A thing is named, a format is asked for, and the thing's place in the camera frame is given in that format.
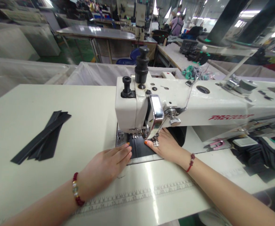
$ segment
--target white sewing machine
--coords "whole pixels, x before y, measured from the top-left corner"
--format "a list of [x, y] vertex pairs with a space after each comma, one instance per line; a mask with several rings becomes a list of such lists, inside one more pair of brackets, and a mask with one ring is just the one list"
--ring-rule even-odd
[[253, 132], [275, 136], [275, 83], [152, 78], [145, 54], [135, 75], [118, 78], [115, 110], [120, 130], [158, 146], [163, 127], [192, 127], [204, 145]]
[[145, 36], [145, 21], [146, 21], [146, 5], [136, 4], [135, 8], [136, 26], [124, 26], [123, 31], [135, 34], [135, 38], [144, 41]]

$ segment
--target ruler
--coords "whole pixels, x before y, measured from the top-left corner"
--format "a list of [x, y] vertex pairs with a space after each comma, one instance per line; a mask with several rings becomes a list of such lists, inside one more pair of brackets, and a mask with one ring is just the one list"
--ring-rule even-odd
[[[246, 174], [246, 172], [241, 167], [239, 169], [221, 172], [221, 174], [230, 179]], [[157, 185], [152, 189], [144, 188], [111, 196], [96, 197], [88, 201], [82, 208], [78, 209], [70, 219], [110, 211], [141, 202], [153, 201], [154, 198], [158, 199], [193, 189], [198, 189], [198, 186], [192, 179], [187, 178], [185, 180]]]

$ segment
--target factory floor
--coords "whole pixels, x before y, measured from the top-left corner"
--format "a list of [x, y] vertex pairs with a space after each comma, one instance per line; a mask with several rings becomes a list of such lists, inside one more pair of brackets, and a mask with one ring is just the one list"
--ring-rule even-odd
[[[71, 52], [67, 48], [66, 43], [62, 38], [57, 39], [57, 43], [61, 49], [59, 56], [43, 56], [38, 61], [48, 63], [63, 63], [63, 64], [76, 64], [78, 65], [82, 60], [79, 50], [75, 44], [74, 39], [67, 39], [67, 43]], [[93, 50], [89, 40], [77, 40], [78, 46], [82, 52], [84, 62], [95, 62]]]

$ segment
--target table surface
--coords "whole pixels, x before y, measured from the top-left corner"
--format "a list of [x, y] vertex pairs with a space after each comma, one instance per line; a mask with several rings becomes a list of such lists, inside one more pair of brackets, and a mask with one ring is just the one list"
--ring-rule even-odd
[[[0, 98], [0, 219], [28, 207], [72, 178], [96, 153], [115, 146], [115, 91], [114, 86], [19, 85]], [[54, 157], [21, 165], [10, 162], [57, 110], [72, 117], [63, 124]], [[184, 148], [193, 148], [193, 140], [187, 139]], [[249, 193], [275, 186], [275, 179], [266, 184], [257, 175], [248, 176], [229, 149], [197, 157]], [[97, 200], [145, 189], [152, 194], [150, 200], [73, 217], [65, 225], [154, 226], [210, 208], [197, 187], [156, 195], [159, 186], [184, 180], [188, 175], [165, 160], [127, 166]]]
[[[92, 27], [85, 25], [76, 25], [72, 27], [63, 28], [61, 30], [56, 31], [56, 33], [60, 35], [136, 41], [135, 35], [130, 32], [111, 28]], [[148, 37], [148, 39], [145, 42], [157, 43], [153, 38], [150, 37]]]
[[[165, 56], [169, 61], [171, 61], [179, 70], [187, 68], [189, 65], [199, 67], [199, 64], [188, 61], [184, 54], [180, 53], [180, 46], [175, 43], [171, 43], [167, 46], [157, 45], [158, 51]], [[216, 69], [210, 64], [207, 64], [208, 70], [212, 72], [219, 73], [220, 75], [225, 76], [221, 71]]]
[[95, 21], [95, 22], [99, 22], [99, 23], [105, 23], [105, 24], [126, 24], [126, 22], [124, 21], [115, 21], [115, 20], [107, 20], [107, 19], [91, 19], [90, 21]]

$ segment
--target red beaded bracelet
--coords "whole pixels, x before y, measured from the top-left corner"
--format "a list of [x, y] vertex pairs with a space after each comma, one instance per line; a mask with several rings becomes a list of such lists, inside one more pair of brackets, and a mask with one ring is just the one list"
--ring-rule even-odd
[[189, 166], [189, 168], [187, 169], [187, 172], [189, 172], [189, 170], [191, 169], [191, 167], [192, 167], [192, 165], [193, 165], [193, 163], [194, 163], [194, 159], [195, 159], [195, 155], [194, 155], [194, 153], [192, 153], [192, 154], [191, 154], [190, 166]]
[[72, 192], [74, 193], [74, 197], [75, 197], [75, 201], [77, 202], [78, 206], [83, 206], [84, 205], [84, 201], [81, 200], [79, 194], [78, 194], [78, 189], [79, 187], [77, 186], [77, 176], [78, 176], [78, 172], [74, 174], [74, 178], [72, 180]]

